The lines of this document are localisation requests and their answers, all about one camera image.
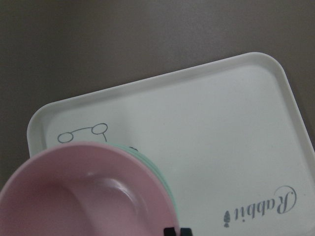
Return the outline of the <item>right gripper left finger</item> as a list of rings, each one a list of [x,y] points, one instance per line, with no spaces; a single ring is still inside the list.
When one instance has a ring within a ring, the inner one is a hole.
[[[176,236],[175,228],[164,228],[164,236]]]

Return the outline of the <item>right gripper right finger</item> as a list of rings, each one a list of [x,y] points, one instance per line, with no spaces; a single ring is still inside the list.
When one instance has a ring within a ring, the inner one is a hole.
[[[192,236],[191,228],[181,228],[180,229],[180,236]]]

